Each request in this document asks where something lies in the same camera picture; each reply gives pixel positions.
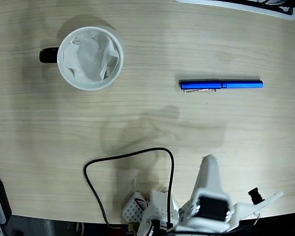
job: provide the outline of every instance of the white tissue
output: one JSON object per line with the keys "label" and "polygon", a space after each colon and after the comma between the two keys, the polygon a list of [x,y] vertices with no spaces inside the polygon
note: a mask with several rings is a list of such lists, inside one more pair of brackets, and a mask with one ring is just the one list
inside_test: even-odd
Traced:
{"label": "white tissue", "polygon": [[72,69],[77,81],[94,84],[115,70],[119,53],[111,38],[98,31],[88,31],[71,40],[64,50],[63,62]]}

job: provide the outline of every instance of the wood grain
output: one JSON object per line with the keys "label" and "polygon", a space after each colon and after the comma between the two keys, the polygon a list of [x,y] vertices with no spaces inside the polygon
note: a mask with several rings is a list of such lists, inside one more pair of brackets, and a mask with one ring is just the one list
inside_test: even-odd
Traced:
{"label": "wood grain", "polygon": [[[81,26],[125,44],[120,76],[80,91],[39,51]],[[260,78],[263,89],[185,94],[180,79]],[[0,176],[17,215],[103,222],[83,178],[94,158],[166,147],[174,198],[214,154],[233,202],[285,191],[262,216],[295,211],[295,21],[173,0],[0,0]],[[134,190],[166,189],[165,153],[100,163],[89,174],[109,221]]]}

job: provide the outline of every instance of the white robot part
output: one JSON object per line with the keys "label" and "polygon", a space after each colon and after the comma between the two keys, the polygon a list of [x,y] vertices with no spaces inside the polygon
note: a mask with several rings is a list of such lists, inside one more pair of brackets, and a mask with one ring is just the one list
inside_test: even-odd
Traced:
{"label": "white robot part", "polygon": [[[232,2],[227,2],[227,1],[221,1],[221,0],[175,0],[177,2],[181,3],[193,3],[193,4],[201,4],[201,5],[208,5],[208,6],[220,6],[220,7],[226,7],[226,8],[233,8],[233,9],[238,9],[238,10],[244,10],[244,11],[251,11],[251,12],[256,12],[260,14],[265,14],[269,16],[275,16],[287,20],[295,20],[295,8],[292,8],[292,14],[285,14],[277,11],[269,9],[264,9],[264,8],[259,8],[259,7],[254,7],[254,6],[248,6],[244,4],[238,4],[238,3],[232,3]],[[284,11],[288,11],[288,7],[282,7]]]}
{"label": "white robot part", "polygon": [[134,192],[129,201],[122,209],[122,216],[128,223],[141,223],[143,211],[147,208],[148,202],[140,192]]}
{"label": "white robot part", "polygon": [[[171,223],[173,227],[168,231],[190,231],[221,233],[235,229],[239,221],[251,214],[259,214],[259,210],[272,203],[283,195],[279,192],[269,199],[262,199],[255,188],[250,191],[258,195],[252,195],[253,204],[236,203],[232,205],[231,198],[223,192],[220,183],[220,174],[216,158],[213,155],[205,156],[202,159],[195,187],[191,198],[181,208],[171,201]],[[135,199],[143,199],[139,192],[136,192],[123,209],[123,216],[128,222],[129,218],[139,222],[137,236],[151,236],[154,230],[167,230],[167,193],[152,190],[150,204],[140,206]],[[136,206],[136,217],[129,216],[130,210]]]}
{"label": "white robot part", "polygon": [[[178,223],[176,203],[171,202],[171,223]],[[149,236],[153,233],[152,220],[160,221],[160,228],[167,230],[167,193],[152,190],[150,204],[143,212],[137,236]]]}
{"label": "white robot part", "polygon": [[[224,206],[224,218],[215,218],[214,213],[212,217],[208,216],[209,218],[199,214],[204,207],[202,204],[210,200],[212,200],[213,204],[222,204]],[[224,193],[221,187],[216,158],[213,155],[205,156],[202,159],[191,198],[179,210],[179,223],[176,230],[186,230],[186,228],[189,228],[194,231],[220,233],[230,227],[228,221],[233,212],[234,208],[231,197]]]}

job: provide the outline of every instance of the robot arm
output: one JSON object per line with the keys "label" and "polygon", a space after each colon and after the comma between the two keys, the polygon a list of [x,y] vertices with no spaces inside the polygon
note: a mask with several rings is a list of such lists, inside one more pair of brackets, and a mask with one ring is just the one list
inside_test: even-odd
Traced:
{"label": "robot arm", "polygon": [[181,208],[172,199],[171,224],[167,230],[167,193],[152,190],[150,204],[142,213],[137,236],[152,236],[158,232],[206,232],[221,233],[235,229],[239,221],[259,210],[283,195],[279,192],[263,200],[258,189],[249,192],[254,204],[231,202],[231,197],[223,192],[216,158],[205,156],[201,162],[191,198]]}

